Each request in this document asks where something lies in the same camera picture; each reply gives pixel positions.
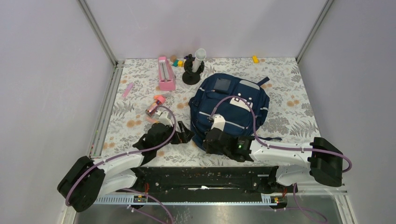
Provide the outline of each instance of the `pink cap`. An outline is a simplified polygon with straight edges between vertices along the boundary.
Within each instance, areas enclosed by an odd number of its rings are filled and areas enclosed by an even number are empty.
[[[159,100],[160,102],[161,102],[161,104],[164,104],[165,103],[165,97],[163,97],[163,96],[158,96],[157,98],[156,98],[157,100]]]

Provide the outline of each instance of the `table surface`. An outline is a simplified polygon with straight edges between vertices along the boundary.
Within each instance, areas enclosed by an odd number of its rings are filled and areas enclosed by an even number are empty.
[[[205,59],[205,70],[196,85],[186,85],[181,77],[184,69],[173,67],[176,90],[167,98],[165,106],[176,119],[190,127],[188,101],[202,81],[214,73],[227,73],[258,82],[264,77],[270,81],[262,85],[269,95],[269,113],[263,126],[257,131],[261,137],[281,137],[282,142],[301,143],[318,137],[319,130],[295,58],[261,58],[253,63],[251,58]],[[129,83],[134,87],[125,100],[120,97]],[[158,87],[157,59],[127,59],[122,71],[112,115],[106,133],[101,157],[134,151],[132,145],[146,133],[151,123],[145,120],[145,110],[153,102],[153,96],[167,93]],[[239,163],[223,155],[206,154],[190,141],[187,144],[168,144],[158,150],[157,157],[145,166],[275,166],[273,161]]]

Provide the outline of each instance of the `pink box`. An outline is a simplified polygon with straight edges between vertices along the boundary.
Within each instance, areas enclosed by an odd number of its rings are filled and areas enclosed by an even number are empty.
[[[176,89],[175,74],[166,57],[158,58],[158,80],[160,90],[172,91]]]

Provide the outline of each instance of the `pink marker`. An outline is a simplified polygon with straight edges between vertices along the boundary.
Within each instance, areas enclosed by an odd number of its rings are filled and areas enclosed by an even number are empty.
[[[132,87],[134,86],[134,83],[130,83],[125,90],[124,94],[122,94],[121,99],[125,99],[128,95],[128,93],[131,91]]]

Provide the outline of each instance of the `pink object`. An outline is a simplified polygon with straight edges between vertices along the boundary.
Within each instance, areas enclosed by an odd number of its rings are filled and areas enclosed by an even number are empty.
[[[121,96],[121,99],[125,99],[128,95],[128,93],[131,91],[132,87],[134,86],[134,83],[130,83],[127,87],[127,89],[124,91],[124,93]]]
[[[175,74],[166,57],[158,58],[158,80],[160,90],[172,91],[176,89]]]
[[[150,106],[147,107],[147,109],[146,109],[146,114],[147,114],[148,116],[150,116],[150,117],[153,116],[153,114],[156,112],[158,106],[164,104],[165,101],[166,101],[165,97],[163,97],[163,96],[161,96],[161,95],[158,96],[158,97],[155,99],[155,101],[154,101]]]

